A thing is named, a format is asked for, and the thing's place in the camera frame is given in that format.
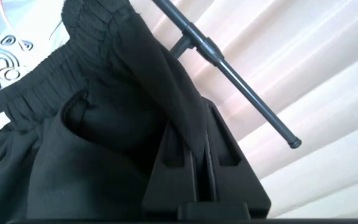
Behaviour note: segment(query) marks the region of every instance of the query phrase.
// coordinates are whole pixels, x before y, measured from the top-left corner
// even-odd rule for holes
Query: black fabric
[[[137,220],[170,120],[196,157],[200,94],[128,1],[66,0],[70,40],[0,91],[0,223]]]

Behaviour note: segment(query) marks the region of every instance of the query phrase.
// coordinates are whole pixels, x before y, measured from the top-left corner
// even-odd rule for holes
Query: thin wire
[[[2,3],[2,0],[0,0],[0,13],[1,13],[2,18],[4,19],[5,24],[12,30],[13,34],[16,36],[17,42],[22,47],[22,49],[26,52],[27,56],[30,58],[29,63],[30,63],[31,70],[32,70],[34,68],[34,61],[35,61],[34,57],[30,53],[28,48],[25,46],[25,44],[23,43],[23,40],[21,38],[19,38],[19,36],[17,35],[12,24],[9,22],[9,19],[7,19],[6,15],[5,15],[5,10],[4,10],[4,5]]]

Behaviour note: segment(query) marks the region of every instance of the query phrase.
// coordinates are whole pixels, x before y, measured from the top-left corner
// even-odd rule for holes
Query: white curtain
[[[180,31],[131,0],[170,49]],[[176,0],[303,140],[290,149],[195,50],[180,62],[214,101],[271,201],[270,218],[358,218],[358,0]]]

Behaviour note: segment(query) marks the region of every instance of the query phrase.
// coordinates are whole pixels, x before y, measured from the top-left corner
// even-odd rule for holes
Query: black metal rod
[[[172,47],[170,52],[175,58],[179,58],[188,48],[191,47],[191,39],[188,36],[183,35]]]
[[[277,117],[275,113],[263,102],[252,88],[240,77],[240,75],[225,61],[218,46],[191,23],[169,0],[153,0],[153,2],[170,18],[183,32],[183,35],[191,40],[192,46],[210,63],[230,80],[231,83],[250,101],[260,114],[277,130],[287,141],[291,148],[298,148],[302,141],[298,139]],[[184,39],[177,43],[183,50]]]

